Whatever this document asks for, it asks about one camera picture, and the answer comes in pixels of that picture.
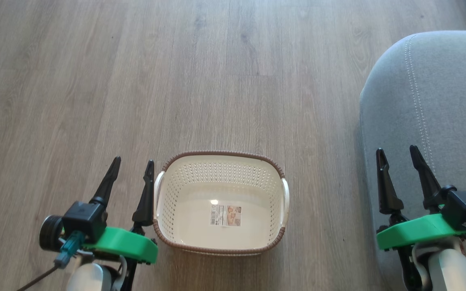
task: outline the white stitching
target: white stitching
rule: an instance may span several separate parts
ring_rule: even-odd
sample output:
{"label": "white stitching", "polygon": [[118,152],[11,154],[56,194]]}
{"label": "white stitching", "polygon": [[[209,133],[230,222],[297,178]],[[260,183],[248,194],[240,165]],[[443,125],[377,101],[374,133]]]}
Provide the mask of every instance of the white stitching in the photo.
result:
{"label": "white stitching", "polygon": [[409,85],[411,86],[411,94],[413,96],[413,102],[415,104],[416,120],[418,120],[418,129],[420,130],[420,138],[422,140],[422,145],[424,146],[424,152],[425,152],[426,146],[425,146],[425,139],[424,139],[424,131],[422,129],[422,124],[420,122],[420,114],[418,113],[418,105],[416,104],[416,94],[413,88],[414,75],[412,75],[411,71],[409,70],[409,62],[411,61],[411,41],[413,40],[415,36],[416,35],[413,35],[412,37],[410,37],[405,43],[404,58],[405,58],[405,66],[407,68],[407,77],[409,78]]}
{"label": "white stitching", "polygon": [[429,153],[428,153],[428,159],[429,161],[431,162],[431,169],[432,169],[432,173],[436,176],[436,170],[434,168],[434,162],[432,160],[432,151],[431,151],[431,144],[429,143],[429,135],[427,134],[427,125],[426,125],[426,120],[424,118],[424,111],[422,109],[422,102],[420,100],[420,91],[418,90],[418,86],[416,85],[416,77],[415,77],[415,71],[413,69],[413,59],[411,57],[411,43],[412,43],[412,40],[413,38],[415,37],[416,35],[413,35],[411,38],[410,38],[410,42],[409,42],[409,64],[411,65],[411,72],[413,74],[413,81],[415,83],[415,89],[416,89],[416,97],[418,98],[418,105],[420,107],[420,115],[422,116],[422,125],[424,126],[424,134],[426,136],[426,142],[427,142],[427,149],[429,149]]}

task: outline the basket handle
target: basket handle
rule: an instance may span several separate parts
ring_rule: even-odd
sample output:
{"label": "basket handle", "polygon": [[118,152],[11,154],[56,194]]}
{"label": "basket handle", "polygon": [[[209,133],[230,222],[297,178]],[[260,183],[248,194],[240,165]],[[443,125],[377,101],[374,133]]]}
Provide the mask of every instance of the basket handle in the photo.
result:
{"label": "basket handle", "polygon": [[164,175],[165,175],[165,171],[161,171],[161,173],[157,175],[156,182],[154,183],[154,203],[152,204],[153,219],[157,219],[157,216],[159,215],[159,213],[157,213],[157,203],[159,202],[158,197],[159,197],[159,193],[161,192],[161,181],[163,181]]}
{"label": "basket handle", "polygon": [[282,178],[283,184],[283,210],[280,215],[282,218],[280,221],[281,227],[285,227],[287,225],[287,219],[289,218],[289,206],[290,206],[290,192],[289,192],[289,184],[285,178]]}

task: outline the gray sofa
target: gray sofa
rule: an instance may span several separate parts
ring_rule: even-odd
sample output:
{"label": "gray sofa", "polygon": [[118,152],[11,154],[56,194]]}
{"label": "gray sofa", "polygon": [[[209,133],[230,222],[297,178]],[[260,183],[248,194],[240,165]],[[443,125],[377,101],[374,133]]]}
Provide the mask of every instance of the gray sofa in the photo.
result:
{"label": "gray sofa", "polygon": [[[361,93],[364,143],[373,226],[388,224],[379,213],[375,151],[385,150],[403,214],[427,214],[409,145],[419,147],[440,184],[466,189],[466,32],[408,36],[375,64]],[[405,290],[396,252],[377,251],[390,289]]]}

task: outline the basket bottom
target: basket bottom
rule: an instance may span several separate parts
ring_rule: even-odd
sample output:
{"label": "basket bottom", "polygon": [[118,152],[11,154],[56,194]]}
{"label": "basket bottom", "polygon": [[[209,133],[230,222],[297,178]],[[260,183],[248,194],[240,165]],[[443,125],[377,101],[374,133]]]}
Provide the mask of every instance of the basket bottom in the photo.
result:
{"label": "basket bottom", "polygon": [[250,186],[199,185],[187,189],[174,221],[176,243],[223,250],[265,247],[271,212],[267,194]]}

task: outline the brown braided rim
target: brown braided rim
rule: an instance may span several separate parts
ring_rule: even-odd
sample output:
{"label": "brown braided rim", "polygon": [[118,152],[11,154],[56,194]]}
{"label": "brown braided rim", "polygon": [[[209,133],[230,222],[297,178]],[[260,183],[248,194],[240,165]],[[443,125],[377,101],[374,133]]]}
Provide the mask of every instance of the brown braided rim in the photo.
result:
{"label": "brown braided rim", "polygon": [[[163,166],[162,171],[165,171],[168,169],[168,167],[177,159],[186,157],[186,156],[192,156],[192,155],[227,155],[227,156],[239,156],[239,157],[247,157],[247,158],[254,158],[257,160],[263,160],[265,162],[268,162],[271,164],[274,169],[277,170],[278,174],[280,175],[280,178],[283,179],[285,178],[285,175],[283,174],[282,169],[271,159],[268,157],[262,156],[262,155],[255,155],[255,154],[246,154],[246,153],[241,153],[241,152],[228,152],[228,151],[190,151],[190,152],[184,152],[181,154],[178,154],[174,157],[172,157],[166,164]],[[154,219],[154,231],[156,232],[157,236],[159,236],[159,239],[166,243],[167,245],[170,245],[171,247],[175,247],[177,249],[182,249],[182,250],[187,250],[187,251],[192,251],[192,252],[200,252],[200,253],[209,253],[209,254],[228,254],[228,255],[244,255],[244,254],[258,254],[261,252],[268,251],[275,247],[283,238],[283,234],[285,233],[285,227],[280,228],[280,232],[278,233],[278,236],[268,245],[265,247],[260,247],[257,249],[246,249],[246,250],[221,250],[221,249],[209,249],[207,247],[193,247],[191,245],[182,245],[180,243],[175,243],[170,240],[168,240],[162,233],[161,230],[159,229],[159,224],[157,223],[157,219]]]}

